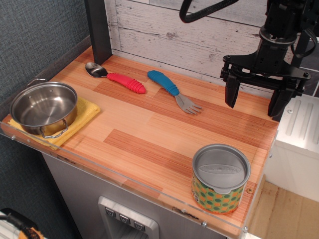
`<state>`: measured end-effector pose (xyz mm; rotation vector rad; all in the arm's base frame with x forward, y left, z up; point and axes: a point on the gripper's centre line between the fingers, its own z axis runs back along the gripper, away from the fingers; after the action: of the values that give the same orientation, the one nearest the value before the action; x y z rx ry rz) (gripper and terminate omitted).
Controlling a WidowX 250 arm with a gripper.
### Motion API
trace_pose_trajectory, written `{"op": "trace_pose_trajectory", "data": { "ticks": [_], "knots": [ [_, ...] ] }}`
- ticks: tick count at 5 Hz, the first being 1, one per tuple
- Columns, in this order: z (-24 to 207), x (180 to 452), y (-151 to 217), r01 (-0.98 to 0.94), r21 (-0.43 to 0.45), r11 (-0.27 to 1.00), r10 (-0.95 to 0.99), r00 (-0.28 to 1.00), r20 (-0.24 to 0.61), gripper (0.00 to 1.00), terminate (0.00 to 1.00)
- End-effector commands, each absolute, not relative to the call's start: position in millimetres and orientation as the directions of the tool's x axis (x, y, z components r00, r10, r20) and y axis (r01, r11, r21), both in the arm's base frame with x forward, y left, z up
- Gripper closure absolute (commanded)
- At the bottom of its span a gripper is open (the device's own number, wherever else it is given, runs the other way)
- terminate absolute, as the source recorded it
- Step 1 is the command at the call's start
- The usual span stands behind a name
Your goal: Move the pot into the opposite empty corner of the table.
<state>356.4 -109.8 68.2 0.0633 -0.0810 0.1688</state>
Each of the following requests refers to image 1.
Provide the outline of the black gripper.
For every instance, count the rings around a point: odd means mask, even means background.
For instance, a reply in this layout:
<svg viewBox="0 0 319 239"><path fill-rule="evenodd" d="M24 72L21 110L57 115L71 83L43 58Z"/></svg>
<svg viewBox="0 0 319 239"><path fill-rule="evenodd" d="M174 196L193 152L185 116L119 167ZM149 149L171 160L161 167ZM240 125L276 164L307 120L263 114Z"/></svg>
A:
<svg viewBox="0 0 319 239"><path fill-rule="evenodd" d="M234 108L240 84L273 90L268 116L281 116L292 96L301 96L310 74L285 61L289 48L296 58L311 54L297 54L296 37L261 37L256 52L248 55L226 55L220 77L226 83L225 102Z"/></svg>

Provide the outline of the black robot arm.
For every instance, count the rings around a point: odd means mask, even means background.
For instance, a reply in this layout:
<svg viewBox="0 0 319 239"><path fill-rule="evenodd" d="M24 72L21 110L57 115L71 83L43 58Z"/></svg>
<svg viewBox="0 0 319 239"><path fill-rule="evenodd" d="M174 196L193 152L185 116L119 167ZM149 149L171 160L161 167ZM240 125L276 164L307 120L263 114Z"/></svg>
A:
<svg viewBox="0 0 319 239"><path fill-rule="evenodd" d="M259 30L256 52L226 55L221 78L226 83L225 101L234 107L240 84L273 90L268 116L279 116L291 98L301 96L311 75L298 65L287 63L288 50L300 62L314 52L318 44L314 28L319 20L317 0L270 0L266 21Z"/></svg>

